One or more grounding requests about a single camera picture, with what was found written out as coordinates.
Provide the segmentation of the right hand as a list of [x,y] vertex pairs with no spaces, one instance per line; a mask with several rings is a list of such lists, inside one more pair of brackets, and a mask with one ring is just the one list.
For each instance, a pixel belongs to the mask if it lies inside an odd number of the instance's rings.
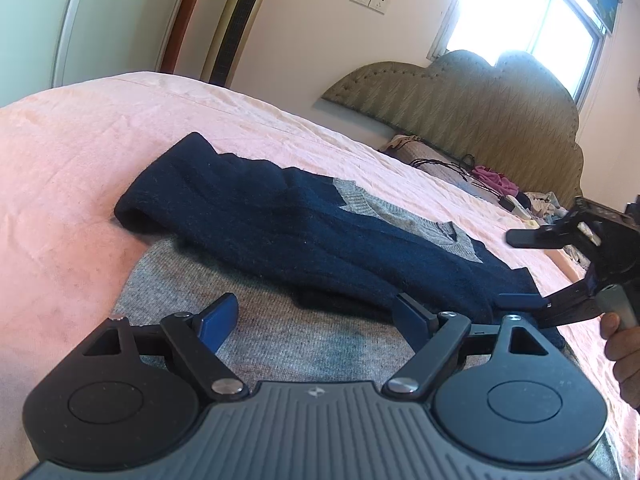
[[640,327],[622,329],[616,313],[600,319],[601,337],[606,341],[605,357],[614,363],[613,375],[620,385],[620,396],[635,410],[640,405]]

